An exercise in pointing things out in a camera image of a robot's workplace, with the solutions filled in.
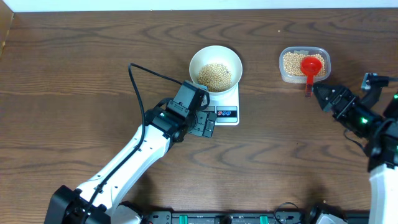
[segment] dark wooden surface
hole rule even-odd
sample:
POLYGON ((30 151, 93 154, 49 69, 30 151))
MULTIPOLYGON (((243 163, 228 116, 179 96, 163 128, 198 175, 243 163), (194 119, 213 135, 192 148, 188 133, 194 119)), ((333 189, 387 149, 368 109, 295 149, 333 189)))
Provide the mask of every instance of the dark wooden surface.
MULTIPOLYGON (((284 83, 289 46, 326 49, 329 83, 360 94, 364 72, 398 77, 398 9, 18 13, 0 60, 0 220, 42 223, 51 195, 75 188, 140 125, 127 65, 189 79, 208 45, 240 55, 241 123, 187 136, 126 196, 144 208, 272 210, 326 200, 369 209, 367 159, 343 127, 284 83)), ((145 109, 172 82, 134 70, 145 109)), ((386 88, 381 112, 397 85, 386 88)))

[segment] clear plastic container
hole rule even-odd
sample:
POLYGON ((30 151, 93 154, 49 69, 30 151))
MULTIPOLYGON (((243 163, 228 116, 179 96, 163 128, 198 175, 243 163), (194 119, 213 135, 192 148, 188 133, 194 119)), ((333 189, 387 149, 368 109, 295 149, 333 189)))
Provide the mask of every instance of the clear plastic container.
POLYGON ((319 48, 319 47, 288 47, 285 50, 283 50, 279 56, 279 70, 280 70, 280 74, 282 74, 283 81, 288 82, 288 83, 306 83, 307 82, 306 76, 290 75, 285 71, 284 55, 287 52, 298 53, 298 54, 308 54, 308 55, 320 54, 323 57, 323 59, 325 59, 326 74, 324 76, 320 76, 320 77, 315 76, 313 81, 315 83, 315 82, 325 80, 329 77, 330 72, 331 72, 331 63, 330 63, 330 56, 326 50, 323 50, 322 48, 319 48))

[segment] white arm link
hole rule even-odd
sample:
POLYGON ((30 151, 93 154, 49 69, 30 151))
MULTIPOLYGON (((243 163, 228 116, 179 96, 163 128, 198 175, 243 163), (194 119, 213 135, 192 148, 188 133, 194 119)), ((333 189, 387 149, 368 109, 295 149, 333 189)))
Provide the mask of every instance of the white arm link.
POLYGON ((372 204, 369 224, 398 224, 398 167, 385 164, 371 171, 372 204))
MULTIPOLYGON (((90 180, 80 184, 77 188, 82 190, 80 197, 89 201, 95 188, 101 181, 115 168, 133 149, 141 138, 142 126, 140 126, 130 142, 109 162, 101 171, 94 175, 90 180)), ((104 185, 94 202, 94 206, 105 205, 106 214, 112 216, 116 207, 119 205, 128 190, 136 183, 138 178, 156 160, 164 156, 169 149, 170 139, 163 137, 163 131, 146 126, 144 142, 140 151, 134 155, 116 171, 104 185)))

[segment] white bowl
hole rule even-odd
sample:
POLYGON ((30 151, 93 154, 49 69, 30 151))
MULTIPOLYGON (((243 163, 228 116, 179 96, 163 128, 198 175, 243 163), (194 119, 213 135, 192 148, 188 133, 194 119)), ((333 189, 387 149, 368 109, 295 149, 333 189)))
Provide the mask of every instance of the white bowl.
POLYGON ((189 74, 194 83, 199 84, 198 75, 200 70, 211 63, 222 63, 231 72, 231 86, 222 92, 209 92, 210 96, 225 95, 234 90, 242 77, 243 66, 241 59, 231 49, 223 46, 209 46, 199 50, 192 58, 189 65, 189 74))

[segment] robotic arm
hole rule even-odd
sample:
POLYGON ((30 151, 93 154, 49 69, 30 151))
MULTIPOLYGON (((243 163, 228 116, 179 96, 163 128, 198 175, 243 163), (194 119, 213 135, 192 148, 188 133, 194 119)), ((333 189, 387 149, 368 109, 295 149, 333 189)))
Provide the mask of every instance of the robotic arm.
POLYGON ((132 210, 126 213, 126 208, 118 205, 149 166, 174 143, 182 142, 187 133, 211 137, 216 114, 202 111, 209 102, 205 86, 183 82, 174 99, 166 98, 145 113, 145 136, 139 149, 131 156, 141 139, 142 125, 126 147, 91 179, 74 191, 61 186, 50 200, 44 223, 111 223, 111 219, 112 223, 139 223, 141 218, 137 213, 132 210), (90 209, 85 220, 87 207, 90 209))
MULTIPOLYGON (((374 73, 365 74, 362 89, 367 91, 364 98, 352 94, 344 86, 330 86, 316 83, 313 92, 321 109, 332 110, 333 117, 348 130, 368 143, 362 147, 369 157, 368 172, 372 192, 369 223, 398 223, 396 218, 398 202, 398 93, 394 95, 383 113, 384 117, 370 110, 379 99, 381 88, 388 86, 389 77, 379 77, 374 73)), ((331 220, 325 214, 313 213, 314 222, 321 224, 331 220)))

